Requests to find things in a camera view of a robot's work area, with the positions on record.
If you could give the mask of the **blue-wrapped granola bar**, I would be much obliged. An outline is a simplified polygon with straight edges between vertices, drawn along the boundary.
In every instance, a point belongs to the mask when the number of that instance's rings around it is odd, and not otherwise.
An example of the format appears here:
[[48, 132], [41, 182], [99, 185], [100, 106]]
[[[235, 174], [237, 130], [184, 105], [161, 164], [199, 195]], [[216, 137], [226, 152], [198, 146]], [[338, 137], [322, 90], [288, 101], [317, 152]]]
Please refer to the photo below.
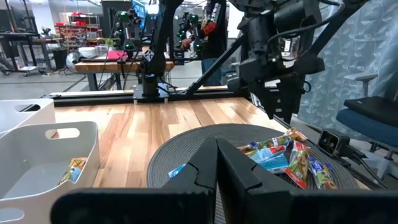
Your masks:
[[258, 162], [258, 164], [272, 174], [283, 174], [285, 169], [289, 166], [289, 162], [284, 154], [279, 154], [268, 160]]
[[168, 175], [169, 177], [172, 179], [173, 177], [175, 177], [183, 168], [185, 167], [185, 164], [182, 164], [176, 168], [174, 168], [173, 170], [171, 170]]

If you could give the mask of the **pink folder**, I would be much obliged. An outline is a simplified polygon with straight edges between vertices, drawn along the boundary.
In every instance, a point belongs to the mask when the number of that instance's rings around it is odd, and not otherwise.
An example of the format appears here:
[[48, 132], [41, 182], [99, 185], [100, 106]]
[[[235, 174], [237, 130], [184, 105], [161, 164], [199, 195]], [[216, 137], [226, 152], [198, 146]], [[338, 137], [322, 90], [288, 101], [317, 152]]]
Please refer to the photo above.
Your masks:
[[118, 60], [120, 58], [126, 58], [126, 57], [127, 57], [127, 53], [123, 50], [110, 50], [106, 54], [106, 58], [108, 60]]

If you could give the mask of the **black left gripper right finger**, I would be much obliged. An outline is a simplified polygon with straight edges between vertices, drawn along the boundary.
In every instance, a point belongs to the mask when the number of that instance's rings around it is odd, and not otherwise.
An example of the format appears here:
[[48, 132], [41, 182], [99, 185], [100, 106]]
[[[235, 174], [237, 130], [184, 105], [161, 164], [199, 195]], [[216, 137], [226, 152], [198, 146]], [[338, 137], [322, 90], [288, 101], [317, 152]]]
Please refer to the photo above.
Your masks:
[[218, 187], [232, 224], [398, 224], [398, 191], [302, 190], [218, 139]]

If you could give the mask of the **white plastic bin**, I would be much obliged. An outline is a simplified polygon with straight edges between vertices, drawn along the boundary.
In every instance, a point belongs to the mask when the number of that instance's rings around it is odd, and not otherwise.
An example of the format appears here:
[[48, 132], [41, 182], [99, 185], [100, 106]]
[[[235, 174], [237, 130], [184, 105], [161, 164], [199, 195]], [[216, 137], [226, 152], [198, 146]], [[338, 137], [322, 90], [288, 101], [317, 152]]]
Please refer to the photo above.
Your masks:
[[55, 123], [53, 99], [0, 100], [0, 138], [21, 126]]

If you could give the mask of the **black waste bin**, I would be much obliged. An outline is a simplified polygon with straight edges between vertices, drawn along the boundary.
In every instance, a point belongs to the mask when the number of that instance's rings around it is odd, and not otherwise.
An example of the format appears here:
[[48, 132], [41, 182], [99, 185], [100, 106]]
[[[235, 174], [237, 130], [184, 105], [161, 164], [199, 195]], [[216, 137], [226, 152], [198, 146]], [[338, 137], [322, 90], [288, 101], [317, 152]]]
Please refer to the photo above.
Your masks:
[[61, 70], [66, 66], [66, 57], [68, 55], [67, 48], [59, 47], [52, 49], [53, 59], [55, 61], [56, 70]]

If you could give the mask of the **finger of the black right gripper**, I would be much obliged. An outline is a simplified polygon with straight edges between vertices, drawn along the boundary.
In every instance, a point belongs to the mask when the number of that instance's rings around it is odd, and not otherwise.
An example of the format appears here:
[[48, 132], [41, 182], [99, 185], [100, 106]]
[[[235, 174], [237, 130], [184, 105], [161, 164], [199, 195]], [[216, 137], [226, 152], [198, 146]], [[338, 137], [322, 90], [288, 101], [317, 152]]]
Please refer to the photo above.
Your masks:
[[248, 88], [258, 98], [269, 119], [273, 119], [276, 111], [277, 97], [270, 89], [265, 87], [265, 80], [265, 78], [249, 80]]
[[284, 121], [290, 124], [293, 114], [297, 114], [300, 108], [300, 100], [303, 95], [303, 78], [281, 79], [277, 84], [280, 96], [280, 105]]

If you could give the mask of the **grey round fan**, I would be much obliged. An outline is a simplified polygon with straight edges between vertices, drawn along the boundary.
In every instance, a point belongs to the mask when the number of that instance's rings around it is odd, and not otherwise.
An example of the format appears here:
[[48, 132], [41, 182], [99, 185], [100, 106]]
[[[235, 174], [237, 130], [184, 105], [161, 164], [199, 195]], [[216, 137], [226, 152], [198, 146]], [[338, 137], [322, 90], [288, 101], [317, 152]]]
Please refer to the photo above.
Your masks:
[[84, 56], [82, 56], [82, 54], [79, 53], [79, 52], [76, 52], [76, 51], [70, 52], [70, 53], [67, 55], [67, 57], [66, 57], [66, 61], [65, 61], [66, 68], [67, 68], [69, 71], [71, 71], [71, 72], [73, 72], [73, 73], [76, 73], [75, 65], [76, 65], [77, 63], [81, 62], [81, 60], [82, 60], [83, 58], [84, 58]]

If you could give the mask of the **grey leaf-pattern curtain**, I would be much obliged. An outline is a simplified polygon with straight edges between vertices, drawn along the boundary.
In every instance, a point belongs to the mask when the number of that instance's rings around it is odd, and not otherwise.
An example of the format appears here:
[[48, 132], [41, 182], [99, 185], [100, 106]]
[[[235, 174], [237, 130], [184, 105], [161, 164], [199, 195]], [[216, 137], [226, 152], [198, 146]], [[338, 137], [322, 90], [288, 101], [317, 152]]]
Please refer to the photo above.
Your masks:
[[355, 12], [321, 50], [325, 71], [308, 75], [312, 89], [303, 95], [299, 120], [333, 128], [353, 139], [366, 136], [336, 120], [344, 101], [363, 97], [362, 83], [346, 79], [357, 73], [376, 74], [368, 94], [384, 96], [398, 77], [398, 0], [369, 0]]

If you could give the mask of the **orange-green granola bar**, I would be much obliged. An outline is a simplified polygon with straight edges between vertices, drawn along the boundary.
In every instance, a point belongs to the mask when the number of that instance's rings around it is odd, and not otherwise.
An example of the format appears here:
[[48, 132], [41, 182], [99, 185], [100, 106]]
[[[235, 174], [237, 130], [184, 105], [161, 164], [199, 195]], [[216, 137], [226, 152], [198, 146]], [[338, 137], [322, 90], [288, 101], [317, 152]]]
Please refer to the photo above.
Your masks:
[[293, 139], [294, 141], [306, 141], [308, 139], [304, 134], [302, 134], [300, 131], [298, 131], [295, 128], [288, 129], [284, 133], [284, 136], [287, 136], [287, 137]]
[[68, 180], [76, 182], [87, 162], [87, 159], [87, 157], [77, 157], [71, 159], [68, 168], [60, 179], [59, 184], [62, 184], [63, 182], [66, 182]]

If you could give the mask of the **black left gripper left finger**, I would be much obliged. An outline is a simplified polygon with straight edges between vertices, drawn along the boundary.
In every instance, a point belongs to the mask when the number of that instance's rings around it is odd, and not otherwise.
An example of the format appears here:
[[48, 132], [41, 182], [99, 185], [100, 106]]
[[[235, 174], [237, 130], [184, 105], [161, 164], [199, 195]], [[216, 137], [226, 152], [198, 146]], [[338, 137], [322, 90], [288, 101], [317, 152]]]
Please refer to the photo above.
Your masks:
[[56, 200], [51, 224], [213, 224], [218, 144], [206, 138], [159, 189], [84, 188]]

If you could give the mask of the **wooden workbench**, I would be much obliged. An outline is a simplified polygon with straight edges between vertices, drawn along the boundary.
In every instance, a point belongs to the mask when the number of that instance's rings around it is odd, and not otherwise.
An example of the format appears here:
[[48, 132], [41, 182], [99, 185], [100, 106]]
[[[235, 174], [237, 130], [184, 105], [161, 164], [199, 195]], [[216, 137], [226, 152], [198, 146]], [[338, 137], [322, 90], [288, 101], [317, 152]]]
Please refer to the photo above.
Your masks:
[[117, 62], [78, 62], [75, 64], [75, 70], [77, 73], [82, 73], [87, 75], [88, 79], [88, 88], [90, 91], [98, 91], [100, 89], [99, 78], [97, 78], [97, 74], [105, 74], [105, 73], [122, 73], [131, 74], [140, 70], [139, 62], [127, 62], [126, 64], [121, 65]]

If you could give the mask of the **shelf with red bins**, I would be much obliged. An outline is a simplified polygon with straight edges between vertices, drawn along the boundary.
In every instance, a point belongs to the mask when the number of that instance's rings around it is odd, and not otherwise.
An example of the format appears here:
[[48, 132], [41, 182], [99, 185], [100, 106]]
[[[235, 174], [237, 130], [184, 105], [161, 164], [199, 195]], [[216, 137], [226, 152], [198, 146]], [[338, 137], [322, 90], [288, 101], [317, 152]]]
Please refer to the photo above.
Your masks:
[[94, 40], [102, 38], [102, 14], [60, 12], [55, 32], [68, 40]]

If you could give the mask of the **person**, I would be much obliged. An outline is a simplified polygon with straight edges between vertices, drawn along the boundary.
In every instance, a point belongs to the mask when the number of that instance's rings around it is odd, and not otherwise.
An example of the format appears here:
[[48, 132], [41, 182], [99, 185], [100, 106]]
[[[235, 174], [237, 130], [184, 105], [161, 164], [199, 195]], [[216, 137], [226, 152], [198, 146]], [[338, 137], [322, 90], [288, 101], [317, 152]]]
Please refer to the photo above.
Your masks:
[[206, 0], [198, 37], [202, 40], [203, 74], [225, 52], [227, 44], [226, 0]]

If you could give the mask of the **round gray plate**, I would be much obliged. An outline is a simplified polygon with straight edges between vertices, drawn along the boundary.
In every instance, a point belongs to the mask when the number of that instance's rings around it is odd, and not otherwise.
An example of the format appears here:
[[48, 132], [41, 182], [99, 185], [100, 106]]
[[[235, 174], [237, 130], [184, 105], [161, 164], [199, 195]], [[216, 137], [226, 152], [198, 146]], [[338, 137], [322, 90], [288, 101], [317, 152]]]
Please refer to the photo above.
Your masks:
[[[163, 143], [155, 152], [147, 168], [147, 186], [148, 188], [163, 187], [170, 180], [169, 172], [188, 162], [207, 137], [222, 138], [234, 146], [245, 146], [250, 142], [282, 136], [285, 132], [252, 124], [233, 123], [215, 124], [185, 131]], [[331, 164], [331, 175], [339, 189], [362, 189], [357, 180], [341, 164], [321, 153], [312, 143], [305, 141], [304, 144], [311, 147], [311, 157]], [[215, 223], [228, 223], [224, 217], [218, 188]]]

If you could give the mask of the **blue office chair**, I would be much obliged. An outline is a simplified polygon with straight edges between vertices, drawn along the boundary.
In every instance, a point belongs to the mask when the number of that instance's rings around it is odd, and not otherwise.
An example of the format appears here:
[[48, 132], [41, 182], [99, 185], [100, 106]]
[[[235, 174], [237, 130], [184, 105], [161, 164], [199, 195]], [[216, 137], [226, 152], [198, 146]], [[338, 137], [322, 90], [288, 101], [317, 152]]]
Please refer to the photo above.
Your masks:
[[363, 83], [363, 97], [345, 100], [345, 109], [339, 111], [336, 119], [350, 129], [370, 138], [374, 145], [388, 148], [384, 158], [391, 161], [394, 151], [398, 152], [398, 72], [387, 82], [384, 96], [369, 96], [369, 82], [377, 74], [357, 73], [346, 79]]

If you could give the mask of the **grey plastic bin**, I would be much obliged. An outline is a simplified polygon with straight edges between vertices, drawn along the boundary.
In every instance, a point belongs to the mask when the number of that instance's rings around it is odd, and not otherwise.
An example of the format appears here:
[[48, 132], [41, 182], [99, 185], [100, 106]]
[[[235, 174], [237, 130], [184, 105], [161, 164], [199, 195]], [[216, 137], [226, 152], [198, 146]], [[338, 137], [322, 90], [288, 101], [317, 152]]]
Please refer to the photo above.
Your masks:
[[[87, 157], [76, 182], [59, 184], [70, 160]], [[0, 138], [0, 224], [49, 224], [60, 196], [92, 187], [100, 167], [92, 121], [23, 126]]]

